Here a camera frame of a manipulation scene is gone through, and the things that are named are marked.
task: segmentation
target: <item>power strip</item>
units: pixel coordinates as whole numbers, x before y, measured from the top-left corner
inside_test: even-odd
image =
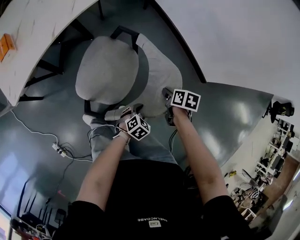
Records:
[[[57,151],[63,158],[67,155],[66,152],[65,152],[63,149],[61,149],[61,147],[60,147],[59,145],[57,145],[57,147],[56,147],[56,143],[53,143],[53,144],[52,144],[52,147],[53,147],[53,149],[54,149],[55,151]]]

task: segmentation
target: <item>orange object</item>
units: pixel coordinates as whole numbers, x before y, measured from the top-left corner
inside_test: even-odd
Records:
[[[4,57],[9,55],[11,51],[15,51],[15,45],[11,36],[5,33],[0,40],[0,61],[2,62]]]

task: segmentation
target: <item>black t-shirt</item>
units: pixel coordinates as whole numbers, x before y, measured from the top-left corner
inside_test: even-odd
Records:
[[[203,215],[199,214],[184,178],[176,164],[120,161],[105,212],[89,202],[72,203],[53,239],[250,237],[246,221],[229,196],[210,200]]]

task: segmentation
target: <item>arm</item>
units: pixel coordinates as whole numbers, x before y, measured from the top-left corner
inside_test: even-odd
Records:
[[[173,113],[203,204],[217,196],[228,195],[221,169],[188,119],[186,111],[173,107]]]
[[[83,180],[77,201],[94,203],[103,211],[105,210],[125,146],[126,140],[123,137],[117,137],[99,154]]]

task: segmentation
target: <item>gray office chair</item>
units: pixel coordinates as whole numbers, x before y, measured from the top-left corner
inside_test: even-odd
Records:
[[[123,32],[131,35],[132,47],[116,39]],[[113,105],[130,92],[139,68],[138,46],[148,59],[149,76],[143,92],[128,105],[143,104],[144,117],[166,111],[162,89],[181,89],[180,71],[144,35],[119,26],[110,37],[97,37],[83,56],[75,88],[86,100],[85,114],[97,116],[90,109],[90,101]]]

